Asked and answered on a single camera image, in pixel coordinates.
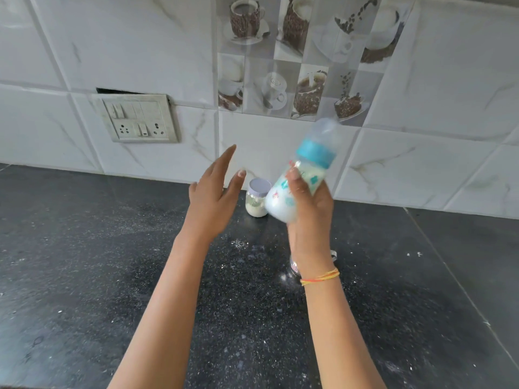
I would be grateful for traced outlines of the person's right forearm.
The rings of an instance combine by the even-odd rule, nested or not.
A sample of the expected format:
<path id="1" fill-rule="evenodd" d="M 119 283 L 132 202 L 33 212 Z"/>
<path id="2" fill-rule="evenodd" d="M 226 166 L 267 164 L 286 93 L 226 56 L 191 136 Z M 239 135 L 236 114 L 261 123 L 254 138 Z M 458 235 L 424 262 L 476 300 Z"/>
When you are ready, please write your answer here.
<path id="1" fill-rule="evenodd" d="M 303 288 L 322 389 L 387 389 L 340 278 Z"/>

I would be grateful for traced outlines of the person's right hand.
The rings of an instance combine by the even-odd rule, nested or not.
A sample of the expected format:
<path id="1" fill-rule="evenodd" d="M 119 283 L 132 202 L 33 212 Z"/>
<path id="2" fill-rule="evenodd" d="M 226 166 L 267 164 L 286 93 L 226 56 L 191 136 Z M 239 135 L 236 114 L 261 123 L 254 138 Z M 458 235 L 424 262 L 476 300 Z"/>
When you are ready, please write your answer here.
<path id="1" fill-rule="evenodd" d="M 316 189 L 311 201 L 295 201 L 295 205 L 295 220 L 287 224 L 287 229 L 291 255 L 302 279 L 334 270 L 330 255 L 334 202 L 326 182 Z"/>

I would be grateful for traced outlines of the person's left forearm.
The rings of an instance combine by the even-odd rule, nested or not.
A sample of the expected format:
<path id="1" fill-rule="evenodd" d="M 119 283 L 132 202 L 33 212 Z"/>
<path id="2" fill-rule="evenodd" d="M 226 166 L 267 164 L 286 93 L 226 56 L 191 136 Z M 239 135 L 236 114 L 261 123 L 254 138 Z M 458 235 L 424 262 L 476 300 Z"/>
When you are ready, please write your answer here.
<path id="1" fill-rule="evenodd" d="M 204 260 L 214 238 L 178 234 L 107 389 L 183 389 Z"/>

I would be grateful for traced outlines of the small jar with white lid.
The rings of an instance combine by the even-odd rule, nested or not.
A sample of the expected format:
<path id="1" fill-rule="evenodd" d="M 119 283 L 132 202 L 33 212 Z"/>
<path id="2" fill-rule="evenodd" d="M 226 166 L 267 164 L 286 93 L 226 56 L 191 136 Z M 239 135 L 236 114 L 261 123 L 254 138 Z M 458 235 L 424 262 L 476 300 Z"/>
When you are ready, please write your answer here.
<path id="1" fill-rule="evenodd" d="M 253 178 L 249 182 L 245 196 L 245 209 L 255 218 L 261 218 L 268 214 L 265 208 L 265 198 L 271 189 L 271 183 L 263 178 Z"/>

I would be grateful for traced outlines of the baby bottle with blue collar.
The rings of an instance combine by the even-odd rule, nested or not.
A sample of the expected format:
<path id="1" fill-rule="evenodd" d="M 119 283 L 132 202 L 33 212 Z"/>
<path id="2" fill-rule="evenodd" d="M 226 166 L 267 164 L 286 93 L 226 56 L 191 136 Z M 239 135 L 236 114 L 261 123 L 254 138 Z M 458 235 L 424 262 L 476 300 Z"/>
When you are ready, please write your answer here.
<path id="1" fill-rule="evenodd" d="M 313 124 L 265 198 L 265 208 L 270 216 L 284 223 L 294 221 L 296 205 L 286 178 L 287 171 L 292 167 L 298 168 L 314 195 L 337 156 L 340 126 L 332 118 L 322 118 Z"/>

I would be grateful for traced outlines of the shiny steel container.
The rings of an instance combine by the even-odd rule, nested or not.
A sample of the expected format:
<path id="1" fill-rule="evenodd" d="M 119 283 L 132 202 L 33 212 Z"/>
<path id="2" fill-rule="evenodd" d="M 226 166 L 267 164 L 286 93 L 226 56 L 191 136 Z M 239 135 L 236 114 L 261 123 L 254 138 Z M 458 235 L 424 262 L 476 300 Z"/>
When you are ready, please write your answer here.
<path id="1" fill-rule="evenodd" d="M 337 251 L 335 250 L 330 250 L 330 255 L 332 257 L 332 261 L 334 263 L 334 266 L 336 266 L 336 261 L 337 261 Z M 297 263 L 293 260 L 293 256 L 290 255 L 290 258 L 289 258 L 289 263 L 290 263 L 290 270 L 292 271 L 293 273 L 293 276 L 299 280 L 302 279 L 301 277 L 301 274 L 299 272 L 299 269 L 298 269 L 298 266 L 297 266 Z"/>

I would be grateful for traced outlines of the person's left hand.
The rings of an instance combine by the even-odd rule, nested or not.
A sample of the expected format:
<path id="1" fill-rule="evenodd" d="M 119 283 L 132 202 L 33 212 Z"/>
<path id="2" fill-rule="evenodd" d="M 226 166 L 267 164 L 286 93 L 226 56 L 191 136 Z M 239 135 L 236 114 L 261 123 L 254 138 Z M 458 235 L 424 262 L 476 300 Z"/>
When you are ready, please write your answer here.
<path id="1" fill-rule="evenodd" d="M 226 201 L 225 177 L 237 146 L 231 145 L 189 187 L 189 208 L 179 233 L 193 243 L 209 244 L 228 225 L 237 201 Z"/>

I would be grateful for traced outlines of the white wall switch socket plate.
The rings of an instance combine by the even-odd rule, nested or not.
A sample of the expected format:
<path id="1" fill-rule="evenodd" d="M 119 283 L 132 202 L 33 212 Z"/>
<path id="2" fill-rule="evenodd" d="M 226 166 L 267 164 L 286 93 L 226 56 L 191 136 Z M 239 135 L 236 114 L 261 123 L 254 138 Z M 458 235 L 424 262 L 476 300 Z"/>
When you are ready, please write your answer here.
<path id="1" fill-rule="evenodd" d="M 179 143 L 165 94 L 93 94 L 92 102 L 115 143 Z"/>

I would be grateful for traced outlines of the yellow orange thread wristband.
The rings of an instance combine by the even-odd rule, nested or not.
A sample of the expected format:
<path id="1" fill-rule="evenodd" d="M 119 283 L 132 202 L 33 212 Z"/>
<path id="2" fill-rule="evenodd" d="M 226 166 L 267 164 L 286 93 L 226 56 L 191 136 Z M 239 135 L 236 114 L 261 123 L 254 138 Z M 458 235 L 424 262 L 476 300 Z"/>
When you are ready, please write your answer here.
<path id="1" fill-rule="evenodd" d="M 315 285 L 320 284 L 324 281 L 329 281 L 338 278 L 340 275 L 340 271 L 337 268 L 334 268 L 334 270 L 328 271 L 323 275 L 319 275 L 315 278 L 311 279 L 300 279 L 300 285 L 302 287 L 305 287 L 307 285 Z"/>

